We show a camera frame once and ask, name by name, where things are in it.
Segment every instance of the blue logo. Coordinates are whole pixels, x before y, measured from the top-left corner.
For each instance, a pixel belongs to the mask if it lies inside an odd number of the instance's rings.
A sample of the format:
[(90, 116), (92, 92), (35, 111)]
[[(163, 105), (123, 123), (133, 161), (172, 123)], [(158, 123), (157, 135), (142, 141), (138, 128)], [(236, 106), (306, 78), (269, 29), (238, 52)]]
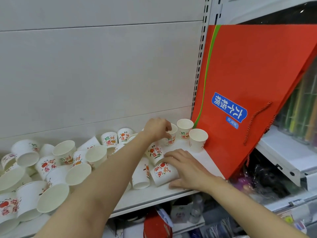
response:
[(242, 108), (216, 92), (212, 97), (212, 103), (239, 123), (241, 123), (248, 115), (248, 111), (245, 108)]
[(236, 129), (239, 128), (239, 124), (232, 118), (229, 118), (228, 116), (226, 117), (226, 120), (229, 124), (231, 124), (233, 127), (235, 127)]

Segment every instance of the red paper bag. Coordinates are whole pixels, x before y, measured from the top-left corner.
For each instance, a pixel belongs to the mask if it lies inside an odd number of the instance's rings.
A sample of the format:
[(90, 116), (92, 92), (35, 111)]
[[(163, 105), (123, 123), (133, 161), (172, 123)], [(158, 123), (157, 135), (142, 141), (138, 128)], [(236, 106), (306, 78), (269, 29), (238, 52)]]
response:
[(316, 44), (317, 25), (209, 26), (192, 121), (208, 133), (205, 149), (226, 179), (273, 122)]

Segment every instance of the white paper cup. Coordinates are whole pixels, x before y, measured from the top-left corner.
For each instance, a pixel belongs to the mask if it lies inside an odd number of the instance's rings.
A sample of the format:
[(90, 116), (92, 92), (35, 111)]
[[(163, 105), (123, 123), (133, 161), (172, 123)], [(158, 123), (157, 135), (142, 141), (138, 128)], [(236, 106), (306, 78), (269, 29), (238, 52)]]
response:
[(24, 167), (17, 167), (0, 176), (0, 192), (11, 192), (20, 186), (30, 183), (32, 179), (26, 173)]
[(200, 152), (204, 149), (208, 134), (206, 131), (194, 128), (189, 131), (189, 147), (193, 152)]
[(132, 175), (133, 189), (144, 189), (150, 186), (149, 160), (142, 157)]
[(125, 189), (124, 194), (125, 194), (126, 192), (128, 192), (131, 188), (132, 188), (132, 185), (131, 185), (131, 183), (129, 182), (128, 186), (127, 186), (126, 189)]
[(72, 164), (73, 154), (75, 151), (75, 142), (72, 140), (66, 140), (56, 145), (52, 153), (54, 156), (64, 162), (64, 164)]
[(172, 130), (168, 131), (168, 133), (172, 136), (172, 138), (170, 138), (170, 139), (167, 139), (167, 138), (162, 139), (163, 144), (166, 145), (166, 146), (170, 146), (170, 145), (174, 144), (175, 139), (176, 139), (176, 133), (178, 131), (178, 128), (177, 128), (177, 126), (175, 124), (171, 124), (171, 125), (172, 125)]
[(39, 151), (40, 158), (52, 155), (54, 148), (55, 147), (51, 144), (43, 144)]
[(107, 148), (115, 147), (118, 144), (118, 135), (116, 132), (107, 132), (101, 136), (102, 145)]
[(41, 195), (37, 203), (37, 210), (41, 213), (48, 213), (57, 209), (68, 197), (69, 186), (65, 177), (71, 165), (63, 165), (53, 169), (46, 176), (49, 188)]
[(161, 159), (164, 158), (162, 148), (156, 142), (151, 144), (145, 154), (153, 165), (156, 165)]
[(100, 145), (100, 143), (97, 138), (93, 136), (90, 140), (81, 145), (77, 150), (87, 150), (97, 145)]
[(133, 140), (138, 134), (133, 134), (131, 135), (128, 140), (126, 141), (126, 143), (129, 143), (131, 140)]
[(1, 159), (1, 165), (4, 171), (6, 171), (10, 166), (12, 166), (16, 161), (16, 155), (13, 153), (3, 156)]
[(107, 160), (107, 147), (103, 145), (90, 148), (86, 153), (86, 160), (93, 168), (98, 168), (99, 165)]
[(34, 181), (17, 189), (19, 221), (33, 220), (41, 215), (36, 209), (37, 202), (48, 187), (46, 181)]
[(0, 195), (0, 235), (12, 231), (20, 223), (18, 199), (15, 192)]
[[(14, 164), (11, 165), (11, 166), (5, 171), (5, 173), (6, 173), (6, 172), (9, 172), (10, 170), (13, 170), (13, 169), (15, 169), (15, 168), (21, 168), (21, 166), (19, 166), (16, 162), (14, 162)], [(34, 170), (34, 167), (33, 167), (33, 166), (31, 166), (31, 167), (23, 167), (23, 168), (25, 168), (25, 171), (26, 171), (26, 173), (28, 174), (28, 176), (32, 176), (32, 175), (34, 175), (34, 174), (36, 173), (36, 170)]]
[(20, 140), (11, 148), (11, 153), (16, 155), (16, 162), (22, 167), (36, 164), (40, 158), (38, 151), (38, 142), (30, 139)]
[(156, 186), (160, 186), (178, 178), (177, 169), (167, 163), (157, 165), (151, 169), (150, 173)]
[(133, 130), (130, 128), (122, 128), (118, 131), (119, 144), (126, 144), (128, 138), (133, 135)]
[(179, 137), (181, 139), (189, 138), (189, 131), (193, 128), (194, 123), (189, 119), (180, 119), (177, 121)]
[(85, 156), (88, 150), (78, 150), (74, 153), (73, 167), (66, 175), (66, 183), (68, 185), (78, 185), (82, 183), (91, 173), (91, 166)]
[(121, 149), (121, 148), (123, 148), (123, 147), (124, 147), (124, 144), (118, 144), (118, 145), (116, 146), (116, 148), (114, 149), (114, 151), (112, 152), (111, 155), (113, 155), (113, 154), (116, 153), (119, 149)]
[(45, 180), (46, 175), (51, 172), (53, 169), (62, 165), (60, 159), (54, 155), (49, 155), (41, 158), (35, 165), (35, 169), (40, 174), (42, 180)]

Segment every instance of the green curved line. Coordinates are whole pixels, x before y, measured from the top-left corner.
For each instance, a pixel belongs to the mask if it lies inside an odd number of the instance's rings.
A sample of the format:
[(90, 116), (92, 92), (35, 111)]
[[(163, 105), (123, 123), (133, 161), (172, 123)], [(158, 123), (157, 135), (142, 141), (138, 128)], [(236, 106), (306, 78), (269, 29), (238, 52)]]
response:
[(215, 40), (216, 40), (216, 36), (219, 32), (219, 29), (220, 29), (221, 25), (216, 25), (215, 27), (215, 30), (214, 30), (214, 33), (212, 35), (212, 39), (211, 39), (211, 43), (210, 43), (210, 47), (209, 47), (209, 53), (208, 53), (208, 59), (207, 59), (207, 65), (206, 65), (206, 72), (205, 72), (205, 81), (204, 81), (204, 91), (203, 91), (203, 100), (201, 102), (201, 107), (200, 107), (200, 112), (199, 112), (199, 115), (194, 123), (194, 127), (193, 128), (196, 128), (197, 124), (198, 124), (198, 121), (200, 119), (200, 115), (201, 115), (201, 112), (203, 110), (203, 104), (204, 104), (204, 96), (205, 96), (205, 88), (206, 88), (206, 80), (207, 80), (207, 73), (208, 73), (208, 68), (209, 68), (209, 63), (210, 63), (210, 57), (211, 57), (211, 53), (212, 53), (212, 49), (214, 47), (214, 44), (215, 44)]

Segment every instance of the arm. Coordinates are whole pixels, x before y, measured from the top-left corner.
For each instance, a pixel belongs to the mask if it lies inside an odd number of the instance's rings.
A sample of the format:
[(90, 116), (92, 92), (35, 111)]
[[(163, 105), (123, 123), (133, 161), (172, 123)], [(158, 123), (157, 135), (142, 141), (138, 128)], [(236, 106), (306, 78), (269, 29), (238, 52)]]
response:
[(213, 176), (188, 151), (178, 149), (167, 152), (162, 161), (172, 164), (180, 176), (180, 179), (170, 183), (170, 188), (186, 188), (208, 193), (250, 237), (308, 237), (221, 177)]
[(170, 138), (167, 130), (172, 130), (167, 120), (150, 119), (144, 131), (85, 179), (35, 237), (101, 237), (141, 157), (152, 142)]

